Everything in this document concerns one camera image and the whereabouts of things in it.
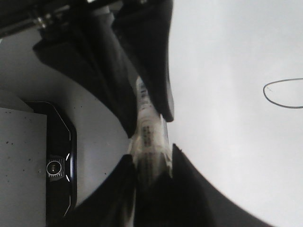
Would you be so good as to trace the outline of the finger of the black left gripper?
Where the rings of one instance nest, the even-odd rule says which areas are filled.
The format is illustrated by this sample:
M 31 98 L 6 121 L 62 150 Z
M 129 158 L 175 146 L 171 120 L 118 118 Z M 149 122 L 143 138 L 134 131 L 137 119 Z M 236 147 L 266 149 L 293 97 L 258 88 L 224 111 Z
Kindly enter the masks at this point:
M 44 65 L 69 77 L 101 101 L 130 138 L 136 128 L 136 98 L 126 54 L 112 29 L 113 14 L 85 14 L 41 32 L 33 50 Z
M 169 78 L 172 0 L 124 0 L 113 30 L 163 118 L 174 120 Z

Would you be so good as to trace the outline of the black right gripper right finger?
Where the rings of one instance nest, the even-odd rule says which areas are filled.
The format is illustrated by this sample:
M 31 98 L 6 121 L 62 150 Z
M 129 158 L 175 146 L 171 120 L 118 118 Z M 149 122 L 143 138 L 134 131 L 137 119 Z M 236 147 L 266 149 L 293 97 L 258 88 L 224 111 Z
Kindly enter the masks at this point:
M 184 227 L 270 227 L 268 222 L 247 212 L 219 192 L 172 145 L 173 181 L 178 195 L 178 221 Z

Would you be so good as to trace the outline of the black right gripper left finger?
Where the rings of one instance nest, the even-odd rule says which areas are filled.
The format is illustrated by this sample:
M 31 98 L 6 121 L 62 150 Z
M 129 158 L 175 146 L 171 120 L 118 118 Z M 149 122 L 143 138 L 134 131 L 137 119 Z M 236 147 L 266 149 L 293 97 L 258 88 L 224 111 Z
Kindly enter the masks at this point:
M 54 227 L 132 227 L 136 172 L 131 155 L 123 155 L 106 180 Z

